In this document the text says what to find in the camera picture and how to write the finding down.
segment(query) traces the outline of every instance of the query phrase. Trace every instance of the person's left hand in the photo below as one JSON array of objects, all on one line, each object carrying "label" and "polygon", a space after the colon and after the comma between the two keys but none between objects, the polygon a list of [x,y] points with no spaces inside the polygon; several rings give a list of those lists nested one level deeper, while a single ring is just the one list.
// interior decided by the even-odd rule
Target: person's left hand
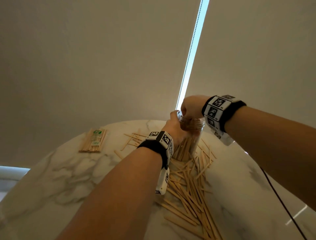
[{"label": "person's left hand", "polygon": [[187,137],[188,132],[180,128],[180,122],[177,117],[177,110],[170,113],[170,120],[166,122],[166,125],[161,129],[161,131],[166,131],[169,133],[173,139],[174,146],[178,146],[185,137]]}]

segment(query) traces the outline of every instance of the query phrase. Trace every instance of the transparent container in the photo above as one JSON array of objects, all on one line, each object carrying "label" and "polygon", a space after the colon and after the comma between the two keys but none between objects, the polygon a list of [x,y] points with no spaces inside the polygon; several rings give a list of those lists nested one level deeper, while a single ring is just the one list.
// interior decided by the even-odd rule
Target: transparent container
[{"label": "transparent container", "polygon": [[181,111],[177,112],[180,121],[181,129],[189,132],[189,137],[185,138],[182,143],[176,148],[172,158],[187,162],[193,158],[195,150],[200,140],[201,132],[205,126],[204,118],[200,119],[185,119]]}]

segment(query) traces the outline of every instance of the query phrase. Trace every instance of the barcode label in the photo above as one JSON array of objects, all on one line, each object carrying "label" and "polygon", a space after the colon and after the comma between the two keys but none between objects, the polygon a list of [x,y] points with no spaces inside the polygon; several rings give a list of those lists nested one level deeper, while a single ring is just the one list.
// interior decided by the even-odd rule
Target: barcode label
[{"label": "barcode label", "polygon": [[94,141],[91,143],[91,146],[99,146],[100,142],[99,141]]}]

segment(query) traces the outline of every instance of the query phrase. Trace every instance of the marble table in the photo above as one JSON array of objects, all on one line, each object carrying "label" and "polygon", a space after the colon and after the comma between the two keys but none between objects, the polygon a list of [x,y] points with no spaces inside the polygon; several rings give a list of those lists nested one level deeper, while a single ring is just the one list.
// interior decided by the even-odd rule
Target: marble table
[{"label": "marble table", "polygon": [[[0,203],[1,240],[53,240],[102,178],[119,163],[127,136],[159,131],[164,121],[138,120],[105,126],[105,146],[99,154],[78,153],[85,137],[66,142],[34,166]],[[214,135],[202,138],[217,157],[206,171],[212,193],[207,204],[223,239],[303,239],[275,196],[259,166],[237,145],[224,146]],[[121,152],[128,155],[134,146]],[[272,180],[295,215],[305,204]],[[167,210],[153,204],[145,239],[199,239],[163,218]],[[315,212],[305,207],[297,223],[306,237],[316,240]]]}]

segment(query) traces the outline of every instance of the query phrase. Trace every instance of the black cable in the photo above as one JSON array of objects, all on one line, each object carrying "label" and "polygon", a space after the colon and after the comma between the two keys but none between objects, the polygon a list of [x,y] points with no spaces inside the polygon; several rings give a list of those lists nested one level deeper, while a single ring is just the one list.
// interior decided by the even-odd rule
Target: black cable
[{"label": "black cable", "polygon": [[284,209],[286,210],[286,212],[288,213],[288,215],[290,216],[291,220],[293,221],[293,223],[295,224],[296,228],[299,230],[300,234],[302,235],[302,237],[304,238],[304,240],[307,240],[307,238],[305,237],[304,233],[302,232],[302,230],[300,229],[300,227],[298,226],[298,224],[296,223],[295,219],[292,217],[292,215],[290,214],[290,212],[288,211],[288,209],[286,208],[285,204],[283,203],[283,201],[281,200],[279,194],[277,193],[277,191],[274,189],[274,187],[272,186],[272,183],[270,182],[270,179],[268,178],[267,174],[265,173],[265,171],[261,168],[263,174],[265,175],[266,179],[268,180],[268,183],[270,184],[271,188],[273,189],[274,193],[276,194],[277,198],[279,199],[279,201],[281,202],[282,206],[284,207]]}]

